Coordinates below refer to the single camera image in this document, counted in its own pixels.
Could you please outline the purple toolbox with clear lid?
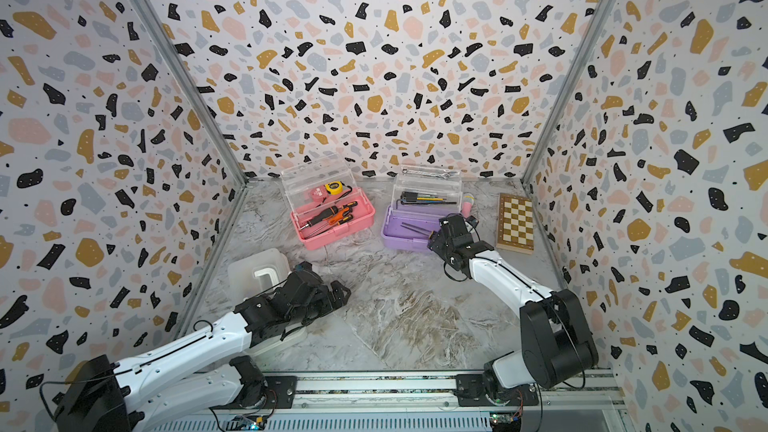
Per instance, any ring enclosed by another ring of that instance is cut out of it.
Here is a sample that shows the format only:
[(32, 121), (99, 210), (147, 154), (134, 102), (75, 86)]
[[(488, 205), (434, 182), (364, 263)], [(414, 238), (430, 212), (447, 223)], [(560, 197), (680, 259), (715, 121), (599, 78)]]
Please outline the purple toolbox with clear lid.
[(428, 252), (429, 237), (401, 227), (403, 222), (437, 231), (439, 220), (460, 211), (462, 178), (455, 170), (403, 165), (387, 208), (381, 237), (387, 248)]

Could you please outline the white clear toolbox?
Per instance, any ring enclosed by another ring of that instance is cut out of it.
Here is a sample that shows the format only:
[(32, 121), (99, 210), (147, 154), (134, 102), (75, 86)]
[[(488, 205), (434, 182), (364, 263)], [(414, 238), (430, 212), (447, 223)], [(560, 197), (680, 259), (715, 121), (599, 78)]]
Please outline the white clear toolbox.
[[(277, 286), (287, 278), (289, 272), (287, 257), (276, 248), (232, 262), (228, 266), (229, 298), (234, 305), (238, 305), (268, 288)], [(260, 342), (248, 353), (253, 357), (277, 354), (306, 338), (307, 330), (302, 328), (284, 340), (277, 336)]]

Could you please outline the pink toolbox with clear lid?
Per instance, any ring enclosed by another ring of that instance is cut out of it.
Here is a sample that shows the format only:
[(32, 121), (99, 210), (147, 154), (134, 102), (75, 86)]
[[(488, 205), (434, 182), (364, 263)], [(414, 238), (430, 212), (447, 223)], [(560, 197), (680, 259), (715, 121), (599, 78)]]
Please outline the pink toolbox with clear lid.
[[(345, 191), (336, 197), (327, 196), (324, 203), (314, 203), (310, 191), (324, 187), (328, 182), (341, 181)], [(370, 228), (374, 223), (375, 208), (364, 190), (358, 186), (347, 162), (336, 154), (313, 158), (290, 167), (281, 173), (284, 195), (290, 206), (290, 220), (300, 242), (313, 251), (324, 248), (354, 233)], [(352, 201), (358, 205), (351, 215), (336, 225), (321, 222), (301, 230), (300, 227), (312, 216), (330, 206), (342, 206)]]

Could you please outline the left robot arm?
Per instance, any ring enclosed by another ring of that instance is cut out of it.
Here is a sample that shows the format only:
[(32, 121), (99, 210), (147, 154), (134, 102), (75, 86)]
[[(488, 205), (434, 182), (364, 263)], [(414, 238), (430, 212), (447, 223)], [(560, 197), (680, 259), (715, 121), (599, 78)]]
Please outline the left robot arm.
[(270, 380), (248, 350), (346, 306), (351, 291), (323, 281), (308, 262), (213, 322), (140, 355), (87, 361), (65, 392), (42, 404), (59, 431), (149, 431), (203, 409), (292, 404), (296, 380)]

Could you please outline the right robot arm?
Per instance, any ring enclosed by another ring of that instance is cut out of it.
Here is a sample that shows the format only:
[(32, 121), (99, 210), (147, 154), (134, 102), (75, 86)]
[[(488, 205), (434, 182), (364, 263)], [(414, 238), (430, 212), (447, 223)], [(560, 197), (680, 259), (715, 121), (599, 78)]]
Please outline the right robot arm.
[(521, 386), (550, 389), (597, 365), (593, 334), (577, 295), (526, 276), (493, 246), (474, 237), (475, 220), (455, 213), (439, 220), (428, 248), (446, 270), (461, 273), (493, 292), (519, 319), (521, 349), (484, 366), (481, 396), (504, 405)]

